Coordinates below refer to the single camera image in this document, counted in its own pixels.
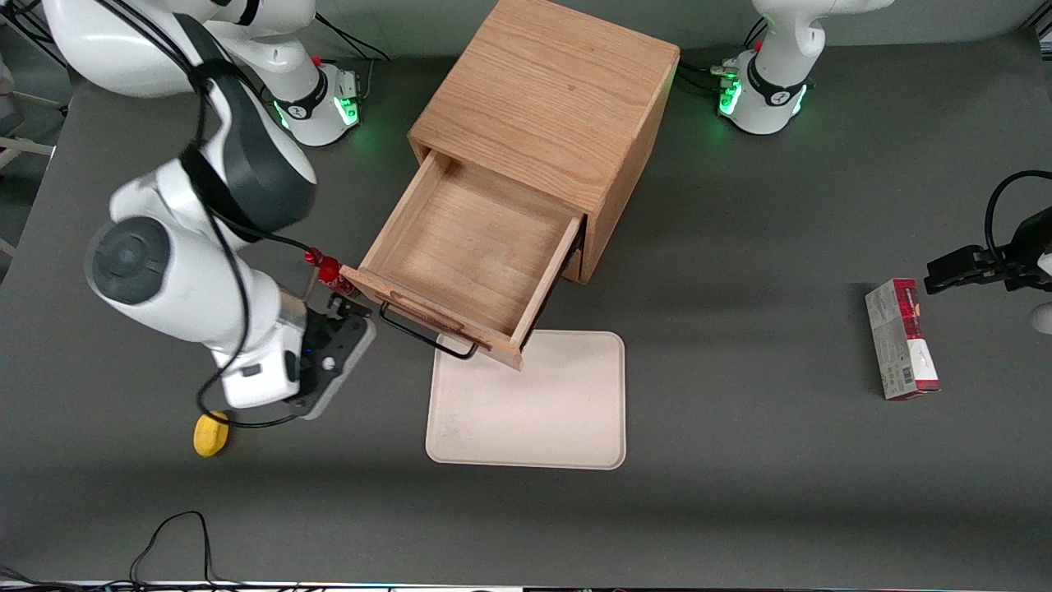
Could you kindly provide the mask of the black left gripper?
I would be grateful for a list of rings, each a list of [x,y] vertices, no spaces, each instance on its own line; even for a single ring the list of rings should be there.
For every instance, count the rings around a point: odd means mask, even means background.
[[[1008,292],[1028,288],[1049,293],[1051,275],[1038,261],[1050,254],[1050,246],[1051,210],[1044,209],[1025,218],[1009,243],[999,248],[1006,273],[988,248],[965,246],[928,263],[925,292],[935,295],[955,286],[1003,282]]]

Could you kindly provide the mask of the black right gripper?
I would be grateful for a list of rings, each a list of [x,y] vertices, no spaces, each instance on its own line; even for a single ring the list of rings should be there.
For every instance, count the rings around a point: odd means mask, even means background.
[[[326,313],[309,308],[299,359],[297,402],[327,402],[371,348],[372,310],[331,293]]]

